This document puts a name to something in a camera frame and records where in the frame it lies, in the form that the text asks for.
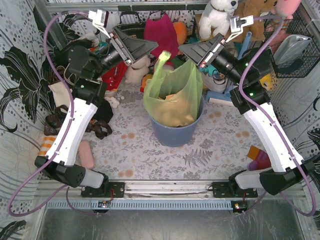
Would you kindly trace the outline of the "green trash bag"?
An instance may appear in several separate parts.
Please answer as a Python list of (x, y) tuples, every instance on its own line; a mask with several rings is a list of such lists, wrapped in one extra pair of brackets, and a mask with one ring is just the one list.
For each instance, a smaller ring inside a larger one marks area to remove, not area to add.
[[(151, 118), (162, 125), (185, 127), (198, 118), (203, 91), (202, 74), (191, 60), (174, 70), (164, 69), (170, 56), (167, 51), (159, 55), (154, 74), (144, 87), (144, 108)], [(185, 99), (175, 102), (158, 99), (178, 91), (184, 94)]]

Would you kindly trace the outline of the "blue trash bin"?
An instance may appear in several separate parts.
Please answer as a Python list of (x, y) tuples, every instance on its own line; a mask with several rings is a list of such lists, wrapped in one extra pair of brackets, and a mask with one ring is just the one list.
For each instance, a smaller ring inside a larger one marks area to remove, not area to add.
[(196, 130), (205, 110), (205, 99), (200, 99), (200, 105), (198, 109), (198, 115), (195, 122), (183, 127), (169, 127), (158, 123), (152, 117), (150, 117), (153, 133), (159, 143), (166, 147), (180, 147), (187, 144)]

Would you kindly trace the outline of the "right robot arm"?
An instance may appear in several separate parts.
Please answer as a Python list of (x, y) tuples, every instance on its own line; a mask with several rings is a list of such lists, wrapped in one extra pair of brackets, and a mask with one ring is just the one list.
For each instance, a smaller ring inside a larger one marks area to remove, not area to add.
[(235, 84), (230, 99), (239, 113), (251, 124), (270, 159), (271, 167), (264, 170), (241, 171), (229, 178), (232, 188), (263, 188), (271, 195), (303, 180), (315, 170), (312, 158), (304, 159), (293, 147), (282, 129), (266, 89), (260, 79), (271, 72), (269, 52), (253, 48), (241, 59), (226, 49), (226, 40), (221, 34), (193, 44), (183, 44), (179, 50), (198, 68), (212, 65)]

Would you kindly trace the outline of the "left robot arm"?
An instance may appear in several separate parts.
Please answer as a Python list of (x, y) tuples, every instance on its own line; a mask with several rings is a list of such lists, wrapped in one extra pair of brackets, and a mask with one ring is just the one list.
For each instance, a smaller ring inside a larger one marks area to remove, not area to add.
[(83, 187), (84, 198), (110, 198), (113, 193), (104, 173), (77, 165), (76, 155), (90, 120), (104, 98), (107, 84), (98, 78), (121, 62), (131, 65), (158, 47), (155, 41), (131, 37), (114, 27), (109, 45), (94, 54), (81, 45), (68, 50), (69, 71), (79, 77), (70, 94), (70, 106), (59, 133), (35, 166), (47, 177), (69, 187)]

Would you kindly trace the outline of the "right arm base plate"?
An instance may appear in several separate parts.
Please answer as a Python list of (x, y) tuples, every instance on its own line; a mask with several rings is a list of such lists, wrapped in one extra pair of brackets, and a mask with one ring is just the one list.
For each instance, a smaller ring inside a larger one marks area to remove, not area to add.
[(218, 181), (211, 184), (215, 198), (257, 198), (253, 188), (241, 189), (236, 183)]

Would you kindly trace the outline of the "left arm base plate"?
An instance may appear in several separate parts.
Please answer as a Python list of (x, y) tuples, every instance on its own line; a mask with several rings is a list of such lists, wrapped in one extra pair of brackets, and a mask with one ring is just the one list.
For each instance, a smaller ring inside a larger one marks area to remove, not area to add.
[(125, 183), (109, 181), (99, 188), (86, 186), (81, 191), (83, 198), (123, 198), (125, 193)]

